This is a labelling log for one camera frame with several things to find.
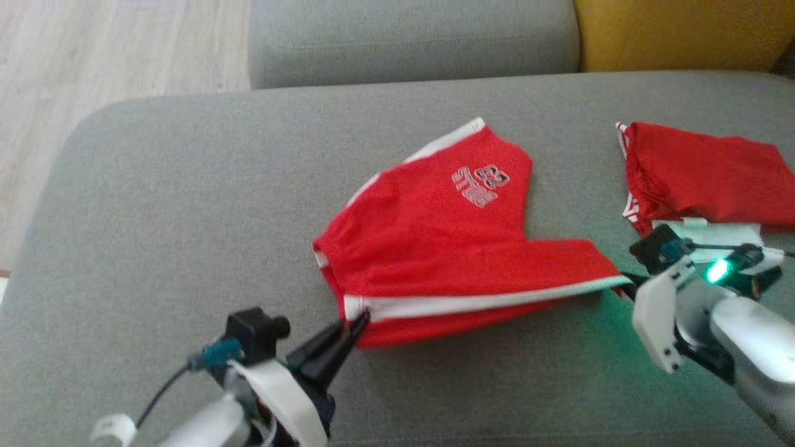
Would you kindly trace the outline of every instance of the black cable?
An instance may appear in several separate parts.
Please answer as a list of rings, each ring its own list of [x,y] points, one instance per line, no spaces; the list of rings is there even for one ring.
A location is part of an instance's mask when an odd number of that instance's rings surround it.
[[[697,243],[693,245],[695,248],[704,248],[707,250],[737,250],[739,245],[715,245],[711,243]]]
[[[707,250],[737,250],[738,248],[740,248],[739,245],[714,245],[710,243],[696,243],[693,244],[693,247],[704,248]],[[795,252],[784,251],[784,256],[787,256],[788,258],[795,258]]]
[[[160,390],[154,395],[152,400],[149,401],[149,405],[146,406],[144,412],[141,413],[141,417],[138,418],[138,422],[135,422],[136,429],[141,428],[141,425],[143,425],[146,418],[149,417],[149,413],[151,413],[154,406],[157,405],[157,401],[159,401],[160,398],[163,397],[165,392],[169,390],[169,388],[174,384],[174,382],[176,382],[180,377],[182,377],[184,373],[188,372],[188,369],[189,369],[188,365],[186,364],[185,366],[181,367],[179,371],[175,372],[174,375],[171,376],[171,379],[165,381],[165,383],[160,388]]]

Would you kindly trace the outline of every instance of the white trim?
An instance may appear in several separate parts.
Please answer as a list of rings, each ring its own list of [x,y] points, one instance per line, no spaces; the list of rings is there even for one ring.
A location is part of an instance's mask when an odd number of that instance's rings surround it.
[[[354,320],[364,309],[370,310],[370,321],[373,322],[398,318],[434,317],[454,313],[476,312],[571,297],[629,283],[631,283],[630,279],[625,276],[612,276],[551,289],[468,297],[363,297],[345,295],[345,317],[348,320]]]
[[[8,278],[0,277],[0,305],[2,304],[2,298],[6,294],[6,287],[8,286]]]
[[[624,160],[626,160],[626,141],[624,139],[626,138],[626,135],[624,134],[624,132],[626,132],[626,124],[617,122],[615,124],[615,129],[619,133],[619,147],[621,148],[621,153],[624,154]]]
[[[322,268],[328,267],[328,258],[326,254],[322,251],[315,252],[315,260],[317,261],[317,266]]]
[[[619,148],[621,149],[621,153],[624,154],[624,161],[626,161],[626,144],[628,143],[628,137],[626,136],[626,124],[622,124],[621,122],[617,122],[615,124],[615,129],[618,132],[619,136]],[[626,217],[631,223],[635,224],[638,222],[638,217],[636,214],[641,210],[640,202],[635,200],[632,196],[632,192],[627,192],[626,194],[626,206],[624,207],[624,212],[621,213],[622,216]]]
[[[632,192],[628,192],[626,194],[626,207],[624,207],[624,212],[621,213],[622,216],[630,219],[630,217],[635,217],[638,214],[638,211],[641,210],[641,205],[632,197]]]
[[[401,165],[406,165],[411,163],[412,161],[421,160],[422,158],[428,158],[431,155],[439,152],[440,150],[445,150],[450,146],[453,146],[457,142],[470,137],[474,134],[477,134],[481,130],[486,128],[486,122],[483,121],[482,118],[475,118],[470,122],[464,124],[463,126],[459,127],[458,129],[446,134],[443,137],[439,137],[432,142],[428,143],[427,145],[423,146],[422,149],[418,150],[410,157],[406,158]],[[370,178],[370,180],[366,181],[358,191],[354,193],[351,199],[345,205],[346,207],[351,206],[352,203],[362,195],[365,190],[367,190],[373,183],[378,180],[380,173],[375,174]]]
[[[428,143],[422,149],[418,150],[411,157],[406,158],[402,165],[406,163],[411,163],[412,161],[421,160],[422,158],[428,158],[431,155],[439,152],[440,150],[447,149],[448,147],[456,144],[457,142],[470,137],[474,134],[477,134],[481,130],[486,127],[486,123],[483,121],[482,118],[478,117],[470,122],[464,124],[463,126],[459,127],[458,129],[450,132],[449,134],[439,137],[432,142]]]
[[[381,176],[380,174],[381,173],[377,173],[374,176],[370,177],[370,180],[364,182],[364,185],[362,185],[361,188],[357,189],[356,192],[353,193],[353,196],[348,200],[348,203],[345,204],[345,207],[347,208],[347,207],[351,206],[351,204],[354,203],[356,201],[356,199],[358,199],[359,196],[362,195],[362,192],[364,192],[373,183],[375,183],[376,180],[378,180],[378,178]]]

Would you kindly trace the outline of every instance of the folded red cloth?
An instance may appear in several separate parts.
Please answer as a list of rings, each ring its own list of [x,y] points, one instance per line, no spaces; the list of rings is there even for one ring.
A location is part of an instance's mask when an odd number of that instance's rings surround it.
[[[481,119],[370,179],[315,241],[359,346],[442,336],[608,289],[624,278],[586,240],[526,240],[532,161]]]
[[[630,188],[624,216],[642,235],[652,220],[682,217],[795,228],[795,175],[776,146],[646,122],[618,128]]]

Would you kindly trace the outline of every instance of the sofa cushion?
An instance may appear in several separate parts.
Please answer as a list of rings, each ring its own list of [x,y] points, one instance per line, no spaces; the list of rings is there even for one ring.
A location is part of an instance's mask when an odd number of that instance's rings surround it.
[[[795,39],[795,2],[575,0],[584,72],[769,71]]]
[[[570,0],[261,0],[252,88],[575,72]]]
[[[134,417],[182,362],[260,305],[282,353],[337,317],[312,240],[373,173],[482,116],[534,160],[532,239],[591,239],[643,269],[621,216],[616,121],[779,146],[795,166],[795,84],[741,72],[643,72],[308,87],[120,103],[67,140],[0,312],[3,445],[84,445]],[[772,247],[795,249],[792,235]],[[766,303],[795,320],[795,274]],[[354,352],[332,384],[335,445],[776,445],[693,362],[657,369],[606,293],[421,344]],[[179,382],[141,445],[220,394]]]

